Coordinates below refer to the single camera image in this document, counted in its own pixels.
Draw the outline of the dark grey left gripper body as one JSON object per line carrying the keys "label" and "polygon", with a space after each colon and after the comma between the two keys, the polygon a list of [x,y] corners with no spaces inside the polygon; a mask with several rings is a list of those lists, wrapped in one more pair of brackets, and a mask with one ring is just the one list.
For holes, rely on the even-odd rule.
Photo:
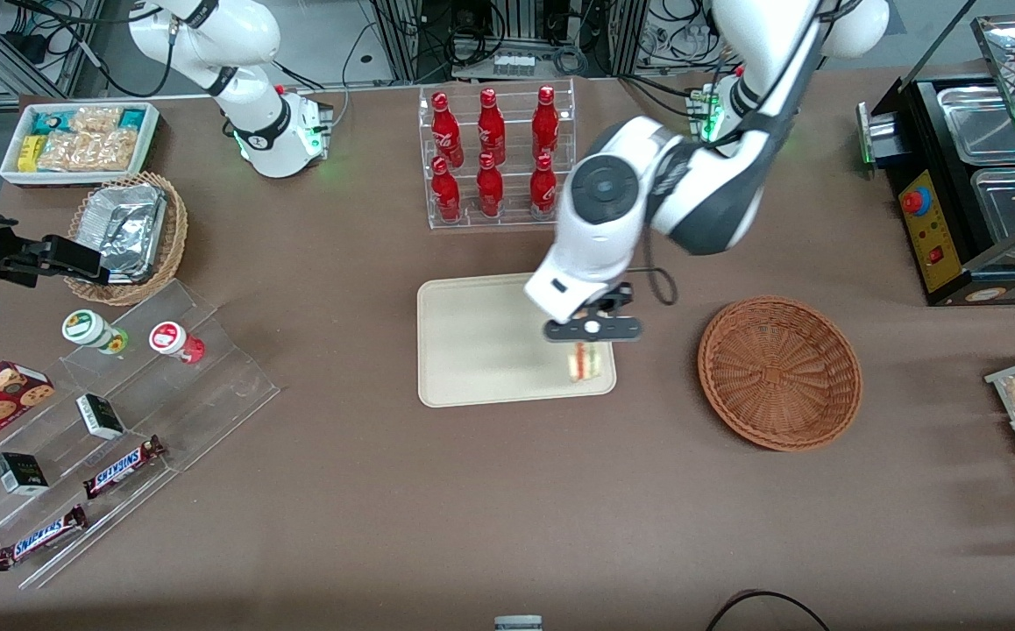
{"label": "dark grey left gripper body", "polygon": [[630,282],[621,282],[599,299],[580,308],[567,323],[546,323],[546,340],[552,343],[599,343],[635,341],[642,336],[642,323],[622,309],[635,299]]}

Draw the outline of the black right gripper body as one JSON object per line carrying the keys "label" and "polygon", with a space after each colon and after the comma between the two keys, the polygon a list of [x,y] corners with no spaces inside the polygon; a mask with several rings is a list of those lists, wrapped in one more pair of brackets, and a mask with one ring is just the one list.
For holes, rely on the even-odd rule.
{"label": "black right gripper body", "polygon": [[31,240],[16,235],[18,221],[0,216],[0,280],[36,287],[41,276],[64,276],[94,285],[109,285],[110,271],[101,254],[58,235]]}

